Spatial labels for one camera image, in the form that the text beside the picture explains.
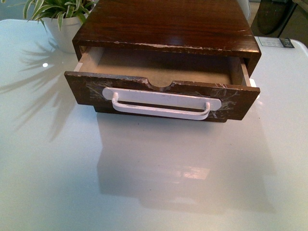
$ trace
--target green leaf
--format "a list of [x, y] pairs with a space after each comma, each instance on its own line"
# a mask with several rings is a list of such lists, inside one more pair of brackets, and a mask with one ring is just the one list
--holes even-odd
[[85, 23], [86, 17], [83, 15], [83, 13], [78, 13], [76, 17], [80, 20], [81, 24]]
[[66, 18], [70, 18], [70, 17], [72, 17], [72, 15], [73, 15], [73, 13], [74, 13], [74, 6], [69, 6], [68, 8], [67, 8], [67, 11], [66, 11]]
[[76, 0], [76, 9], [79, 10], [79, 7], [81, 5], [81, 0]]
[[42, 7], [43, 3], [44, 3], [44, 0], [37, 0], [31, 20], [34, 20], [36, 16], [39, 14], [39, 12], [41, 12], [40, 8]]
[[25, 6], [24, 6], [24, 9], [23, 9], [23, 16], [24, 16], [24, 19], [27, 18], [27, 13], [28, 13], [28, 10], [31, 6], [31, 4], [34, 3], [34, 0], [27, 0], [25, 2]]
[[53, 6], [53, 5], [42, 6], [41, 8], [39, 8], [39, 10], [35, 14], [32, 15], [32, 20], [38, 20], [38, 19], [42, 18], [41, 15], [44, 14], [44, 12], [46, 10], [51, 9], [51, 8], [59, 8], [60, 9], [61, 7]]
[[59, 27], [60, 31], [61, 31], [61, 27], [62, 27], [63, 18], [64, 18], [64, 13], [63, 12], [59, 13], [58, 14], [58, 27]]
[[84, 8], [83, 6], [80, 6], [80, 8], [81, 8], [81, 12], [84, 12], [84, 13], [86, 13], [87, 15], [90, 14], [90, 12], [88, 11], [88, 9]]
[[89, 6], [96, 4], [98, 1], [90, 1], [85, 5], [85, 8], [88, 9]]

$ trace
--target dark brown wood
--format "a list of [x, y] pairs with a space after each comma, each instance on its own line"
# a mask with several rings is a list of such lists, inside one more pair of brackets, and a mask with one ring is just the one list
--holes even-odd
[[245, 58], [249, 76], [261, 52], [236, 0], [100, 0], [73, 39], [81, 46]]
[[[97, 112], [123, 114], [102, 96], [103, 89], [111, 87], [217, 98], [222, 102], [221, 108], [211, 111], [205, 121], [226, 122], [227, 119], [243, 119], [260, 93], [259, 88], [242, 86], [243, 79], [248, 79], [253, 72], [261, 52], [236, 0], [100, 0], [77, 32], [73, 44], [82, 67], [80, 72], [65, 72], [64, 75], [76, 101], [93, 105]], [[104, 65], [109, 63], [108, 60], [114, 60], [110, 56], [112, 53], [126, 57], [108, 64], [115, 67], [116, 72], [120, 66], [127, 67], [127, 60], [131, 64], [127, 57], [134, 53], [132, 57], [144, 55], [142, 62], [136, 60], [133, 63], [134, 71], [139, 63], [151, 56], [151, 61], [163, 61], [162, 66], [168, 63], [167, 71], [174, 67], [186, 75], [186, 71], [194, 68], [193, 64], [200, 63], [201, 69], [197, 66], [194, 71], [205, 71], [204, 65], [208, 64], [211, 68], [206, 70], [206, 76], [213, 72], [216, 76], [225, 69], [231, 78], [225, 83], [218, 79], [212, 83], [209, 78], [200, 82], [190, 76], [181, 80], [177, 74], [178, 79], [170, 85], [156, 83], [155, 86], [142, 75], [106, 73], [106, 68], [99, 72], [96, 67], [100, 55], [93, 52], [102, 52], [101, 47], [105, 48], [101, 58], [105, 59]], [[175, 67], [170, 60], [180, 67]], [[186, 64], [185, 68], [181, 66], [182, 62]], [[169, 75], [154, 77], [166, 80]]]
[[189, 81], [173, 81], [170, 86], [158, 89], [152, 86], [148, 79], [132, 76], [66, 72], [65, 77], [77, 103], [93, 105], [98, 112], [117, 114], [120, 113], [113, 109], [111, 101], [106, 100], [102, 95], [105, 87], [160, 91], [220, 99], [222, 107], [215, 112], [210, 112], [205, 120], [216, 122], [225, 122], [226, 119], [243, 119], [260, 93], [259, 88]]

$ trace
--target glossy table surface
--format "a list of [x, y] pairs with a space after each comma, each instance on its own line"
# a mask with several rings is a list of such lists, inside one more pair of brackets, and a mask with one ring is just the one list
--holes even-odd
[[0, 230], [305, 231], [308, 50], [260, 46], [242, 121], [98, 114], [42, 25], [0, 21]]

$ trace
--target scratched wood finish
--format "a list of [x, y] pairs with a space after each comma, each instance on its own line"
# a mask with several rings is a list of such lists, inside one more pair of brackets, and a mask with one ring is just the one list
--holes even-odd
[[87, 72], [66, 72], [65, 77], [78, 104], [93, 105], [97, 112], [116, 114], [123, 113], [113, 109], [112, 102], [103, 97], [102, 91], [105, 87], [217, 98], [221, 100], [222, 107], [215, 112], [211, 111], [208, 118], [205, 119], [205, 121], [215, 122], [226, 122], [227, 119], [243, 119], [260, 93], [259, 88], [189, 81], [173, 81], [170, 86], [160, 89], [152, 86], [148, 79], [143, 77]]
[[[73, 44], [79, 60], [87, 54], [86, 47], [241, 57], [249, 76], [261, 56], [236, 0], [100, 0]], [[241, 70], [240, 63], [234, 69]], [[102, 96], [105, 87], [217, 98], [222, 107], [205, 119], [216, 122], [243, 119], [260, 93], [259, 88], [238, 83], [243, 72], [231, 84], [175, 79], [166, 87], [154, 86], [144, 77], [91, 70], [64, 75], [79, 104], [115, 114], [124, 113], [116, 111]]]
[[113, 47], [245, 58], [249, 76], [261, 52], [236, 0], [100, 0], [73, 39]]

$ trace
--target spider plant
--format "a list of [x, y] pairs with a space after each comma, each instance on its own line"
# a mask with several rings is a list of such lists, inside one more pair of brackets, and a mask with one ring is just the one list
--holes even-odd
[[34, 6], [30, 20], [41, 21], [43, 18], [56, 18], [58, 27], [61, 30], [64, 18], [77, 17], [83, 24], [86, 21], [85, 14], [89, 15], [90, 10], [96, 4], [92, 0], [27, 0], [24, 3], [23, 16], [26, 19], [30, 6]]

